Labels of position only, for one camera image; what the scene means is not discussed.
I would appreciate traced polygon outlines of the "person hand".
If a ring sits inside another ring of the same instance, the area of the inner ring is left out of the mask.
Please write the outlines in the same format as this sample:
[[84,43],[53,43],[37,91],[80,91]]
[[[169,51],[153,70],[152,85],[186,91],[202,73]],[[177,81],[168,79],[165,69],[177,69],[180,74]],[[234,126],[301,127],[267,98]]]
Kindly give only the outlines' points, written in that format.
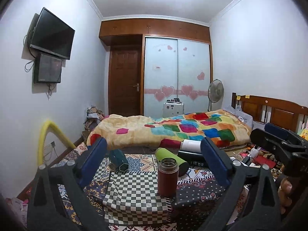
[[293,177],[286,177],[280,183],[278,196],[280,199],[280,208],[282,212],[285,211],[286,207],[291,206],[292,200],[290,195],[292,193],[294,183],[295,178]]

